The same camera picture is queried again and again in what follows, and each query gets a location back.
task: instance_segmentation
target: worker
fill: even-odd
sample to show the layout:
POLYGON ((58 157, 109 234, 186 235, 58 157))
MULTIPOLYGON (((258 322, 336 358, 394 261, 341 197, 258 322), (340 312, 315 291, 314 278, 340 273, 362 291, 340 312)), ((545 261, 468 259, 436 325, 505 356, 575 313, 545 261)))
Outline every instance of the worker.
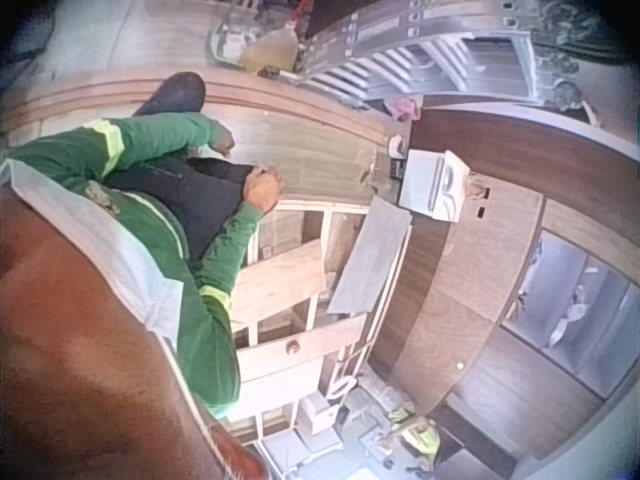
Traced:
MULTIPOLYGON (((3 227, 10 223, 12 211, 22 212, 27 206, 53 225, 100 272, 132 316, 174 346, 189 389, 220 418, 238 399, 240 388, 229 318, 231 292, 249 239, 260 218, 278 202, 283 184, 272 170, 218 160, 203 160, 202 166, 214 171, 209 174, 193 166, 196 159, 183 162, 189 168, 186 176, 147 169, 174 168, 192 147, 208 145, 225 156, 233 148, 233 136, 224 126, 193 111, 204 103, 204 91, 194 89, 194 83, 203 85, 195 74, 179 74, 132 118, 100 119, 11 151, 2 166, 3 227), (127 170, 140 177, 143 191, 136 185, 123 187, 131 180, 122 176, 127 170), (179 179, 182 195, 175 195, 176 185, 165 185, 164 190, 152 185, 160 174, 179 179), (209 177, 209 189, 199 175, 209 177), (194 190, 190 177, 196 178, 194 190), (220 191, 230 192, 237 201, 220 200, 220 191), (209 244, 203 247, 205 238, 209 244), (197 262, 190 262, 193 248, 197 262)), ((58 252, 47 253, 48 243, 42 244, 37 265, 20 265, 28 262, 29 257, 20 254, 25 245, 40 248, 29 232, 24 226, 2 229, 2 282, 9 287, 3 286, 2 317, 27 315, 21 312, 38 304, 51 321, 66 321, 76 311, 95 311, 86 302, 102 300, 91 292, 72 305, 62 303, 66 292, 56 301, 56 289, 74 284, 64 282, 75 266, 57 263, 55 268, 63 271, 51 272, 53 264, 48 265, 47 258, 56 258, 58 252), (15 274, 18 265, 30 269, 29 274, 15 274), (40 275, 59 280, 45 292, 40 275), (34 297, 30 303, 24 303, 27 293, 34 297)), ((82 320, 90 323, 92 318, 82 320)), ((21 328, 17 320, 11 325, 21 328)), ((6 339, 3 332, 3 343, 6 339)))

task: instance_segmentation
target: person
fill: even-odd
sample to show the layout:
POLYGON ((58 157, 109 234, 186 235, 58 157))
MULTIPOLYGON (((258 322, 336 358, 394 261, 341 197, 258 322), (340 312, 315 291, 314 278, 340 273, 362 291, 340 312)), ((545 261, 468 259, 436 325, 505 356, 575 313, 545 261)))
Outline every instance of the person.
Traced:
MULTIPOLYGON (((147 330, 173 344, 189 389, 220 418, 240 388, 231 292, 283 183, 273 170, 189 157, 202 145, 225 156, 234 147, 231 132, 198 113, 204 90, 196 74, 171 77, 132 118, 15 149, 3 181, 82 251, 147 330)), ((11 263, 16 240, 3 237, 11 263)))

